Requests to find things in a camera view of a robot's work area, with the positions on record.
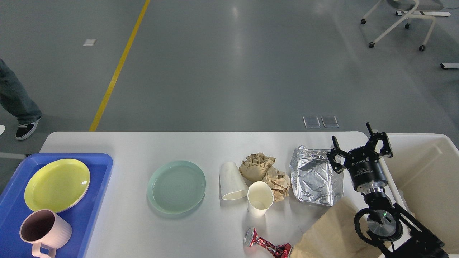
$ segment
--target white paper cup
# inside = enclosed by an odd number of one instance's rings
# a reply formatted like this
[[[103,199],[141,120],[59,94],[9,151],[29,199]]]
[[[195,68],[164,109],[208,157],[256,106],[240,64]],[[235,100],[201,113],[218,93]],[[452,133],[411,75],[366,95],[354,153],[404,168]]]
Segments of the white paper cup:
[[[273,205],[274,195],[271,187],[263,181],[257,181],[249,186],[247,193],[249,200],[248,211],[253,217],[261,217]]]
[[[223,200],[236,200],[247,196],[248,187],[234,162],[220,167],[220,193]]]

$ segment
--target trash bin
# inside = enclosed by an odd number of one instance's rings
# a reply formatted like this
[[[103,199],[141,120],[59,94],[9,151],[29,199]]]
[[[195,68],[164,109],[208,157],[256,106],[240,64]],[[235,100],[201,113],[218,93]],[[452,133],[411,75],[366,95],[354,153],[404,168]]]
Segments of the trash bin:
[[[388,134],[391,158],[384,158],[410,212],[459,254],[459,151],[441,134]]]

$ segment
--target yellow plate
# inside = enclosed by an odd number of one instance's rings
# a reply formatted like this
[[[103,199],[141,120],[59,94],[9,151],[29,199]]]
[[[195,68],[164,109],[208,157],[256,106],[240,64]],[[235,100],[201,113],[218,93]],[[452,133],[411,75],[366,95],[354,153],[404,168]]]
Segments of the yellow plate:
[[[50,209],[55,213],[77,204],[88,190],[90,173],[81,161],[71,158],[51,162],[32,176],[24,192],[33,210]]]

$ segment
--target pink mug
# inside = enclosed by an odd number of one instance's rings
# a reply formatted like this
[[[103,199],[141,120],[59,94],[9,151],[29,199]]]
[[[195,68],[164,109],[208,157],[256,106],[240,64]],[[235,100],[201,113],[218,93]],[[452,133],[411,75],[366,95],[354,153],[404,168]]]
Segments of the pink mug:
[[[64,246],[72,235],[67,221],[51,210],[39,210],[30,214],[22,223],[19,235],[24,242],[32,244],[32,255],[40,258],[54,258],[56,249]],[[40,247],[49,250],[41,253]]]

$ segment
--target black sneaker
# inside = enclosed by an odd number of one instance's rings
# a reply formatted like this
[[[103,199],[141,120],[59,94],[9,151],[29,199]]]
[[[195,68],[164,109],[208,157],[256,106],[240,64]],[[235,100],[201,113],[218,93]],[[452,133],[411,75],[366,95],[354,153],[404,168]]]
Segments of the black sneaker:
[[[25,140],[31,136],[35,129],[37,129],[37,124],[40,121],[41,117],[37,121],[28,124],[20,124],[16,132],[16,140]]]

